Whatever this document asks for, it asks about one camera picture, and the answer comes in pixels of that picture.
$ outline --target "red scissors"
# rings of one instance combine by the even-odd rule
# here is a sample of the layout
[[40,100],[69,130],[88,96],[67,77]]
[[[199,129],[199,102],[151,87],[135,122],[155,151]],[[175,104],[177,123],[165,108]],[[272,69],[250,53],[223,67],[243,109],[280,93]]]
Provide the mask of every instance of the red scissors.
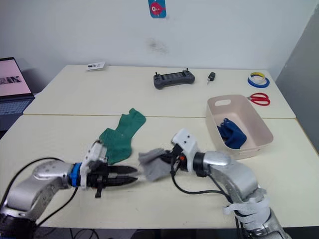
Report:
[[270,99],[265,93],[254,93],[247,99],[260,106],[268,106],[270,104]]

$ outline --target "laptop keyboard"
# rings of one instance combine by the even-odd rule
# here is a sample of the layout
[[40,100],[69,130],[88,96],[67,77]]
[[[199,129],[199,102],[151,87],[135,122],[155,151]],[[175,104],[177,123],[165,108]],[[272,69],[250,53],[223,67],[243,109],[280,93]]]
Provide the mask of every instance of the laptop keyboard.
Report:
[[29,104],[29,102],[30,100],[1,103],[0,115],[22,113],[25,107]]

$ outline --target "laptop screen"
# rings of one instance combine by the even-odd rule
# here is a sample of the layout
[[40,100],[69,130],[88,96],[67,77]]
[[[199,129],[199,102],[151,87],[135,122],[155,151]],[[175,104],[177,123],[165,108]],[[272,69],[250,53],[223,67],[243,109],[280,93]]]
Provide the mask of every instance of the laptop screen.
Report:
[[31,93],[14,59],[0,61],[0,96]]

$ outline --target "game controller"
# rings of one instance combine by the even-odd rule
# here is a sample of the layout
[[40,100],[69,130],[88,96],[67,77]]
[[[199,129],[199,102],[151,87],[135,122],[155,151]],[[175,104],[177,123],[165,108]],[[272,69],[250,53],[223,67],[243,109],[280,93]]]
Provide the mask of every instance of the game controller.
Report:
[[195,76],[188,70],[170,74],[156,74],[154,75],[154,86],[157,89],[162,89],[165,86],[173,86],[180,84],[192,84],[195,81]]

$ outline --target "blue tape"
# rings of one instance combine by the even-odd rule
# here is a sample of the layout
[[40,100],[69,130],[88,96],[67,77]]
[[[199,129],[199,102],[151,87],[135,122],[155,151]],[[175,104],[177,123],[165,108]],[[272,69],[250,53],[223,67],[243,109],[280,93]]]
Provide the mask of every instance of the blue tape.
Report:
[[254,87],[257,87],[257,88],[266,88],[267,86],[269,86],[270,81],[268,80],[267,77],[265,77],[265,79],[266,79],[266,83],[263,84],[263,85],[255,84],[255,83],[252,82],[249,78],[248,78],[248,83],[249,83],[250,85],[254,86]]
[[69,178],[71,179],[72,187],[77,187],[76,180],[78,178],[78,171],[80,170],[80,166],[82,163],[76,163],[72,169],[72,172],[69,174]]

